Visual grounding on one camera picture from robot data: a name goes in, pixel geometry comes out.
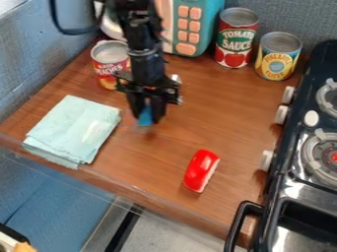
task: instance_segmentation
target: toy kitchen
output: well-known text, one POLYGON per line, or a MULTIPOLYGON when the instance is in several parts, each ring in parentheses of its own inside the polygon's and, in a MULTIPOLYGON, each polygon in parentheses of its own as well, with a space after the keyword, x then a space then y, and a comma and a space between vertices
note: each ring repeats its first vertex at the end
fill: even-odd
POLYGON ((275 123, 284 126, 268 172, 263 206, 242 202, 225 251, 246 216, 259 218, 248 251, 337 251, 337 40, 318 44, 296 89, 286 87, 275 123))

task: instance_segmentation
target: can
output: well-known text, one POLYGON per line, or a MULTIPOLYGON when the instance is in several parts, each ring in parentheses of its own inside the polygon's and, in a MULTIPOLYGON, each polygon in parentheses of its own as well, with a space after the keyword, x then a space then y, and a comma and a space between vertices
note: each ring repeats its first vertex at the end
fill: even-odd
POLYGON ((255 63, 256 73, 270 81, 284 81, 292 76, 303 44, 287 32, 274 31, 262 36, 255 63))
POLYGON ((257 15, 245 8, 230 8, 220 14, 215 60, 228 68, 245 66, 251 56, 258 29, 257 15))
POLYGON ((94 70, 104 88, 115 90, 117 80, 114 74, 130 71, 127 51, 125 42, 114 40, 101 40, 92 49, 94 70))

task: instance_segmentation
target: stove knob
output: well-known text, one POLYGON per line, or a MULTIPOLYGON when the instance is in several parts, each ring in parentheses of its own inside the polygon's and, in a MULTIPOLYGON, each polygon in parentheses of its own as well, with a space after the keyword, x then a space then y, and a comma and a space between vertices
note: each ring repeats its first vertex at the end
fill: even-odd
POLYGON ((310 110, 305 114, 304 117, 304 124, 307 127, 314 127, 319 121, 319 115, 317 114, 316 111, 310 110))
POLYGON ((285 105, 280 105, 277 109, 274 122, 279 125, 283 125, 286 121, 286 117, 288 114, 289 107, 285 105))
POLYGON ((294 97, 294 92, 295 92, 294 87, 286 86, 286 89, 283 92, 283 96, 282 96, 282 103, 290 104, 292 101, 292 98, 294 97))
POLYGON ((274 152, 272 151, 263 151, 262 160, 260 163, 260 169, 268 171, 271 161, 273 159, 274 152))

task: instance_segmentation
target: wooden tabletop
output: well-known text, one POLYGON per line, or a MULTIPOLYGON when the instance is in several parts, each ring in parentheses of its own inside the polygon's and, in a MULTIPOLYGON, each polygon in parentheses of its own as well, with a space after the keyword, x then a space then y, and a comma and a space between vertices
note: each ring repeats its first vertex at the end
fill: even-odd
MULTIPOLYGON (((146 208, 225 238, 238 204, 259 202, 265 173, 258 170, 262 151, 273 149, 281 127, 273 118, 285 82, 261 79, 252 65, 229 70, 210 55, 169 55, 168 72, 183 85, 183 105, 170 105, 168 116, 151 128, 136 127, 124 94, 106 91, 91 69, 90 48, 44 86, 0 126, 1 145, 55 167, 146 208), (102 146, 94 163, 73 171, 31 156, 21 142, 33 126, 66 95, 122 109, 122 122, 102 146), (199 149, 221 157, 204 193, 186 189, 185 168, 199 149)), ((243 242, 252 230, 247 226, 243 242)))

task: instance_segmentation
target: blue floor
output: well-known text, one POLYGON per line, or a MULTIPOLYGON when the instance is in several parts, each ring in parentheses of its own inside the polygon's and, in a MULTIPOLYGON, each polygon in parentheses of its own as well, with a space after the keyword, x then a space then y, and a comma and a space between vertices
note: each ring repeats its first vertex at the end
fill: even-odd
POLYGON ((38 252, 80 251, 114 195, 0 151, 0 222, 38 252))

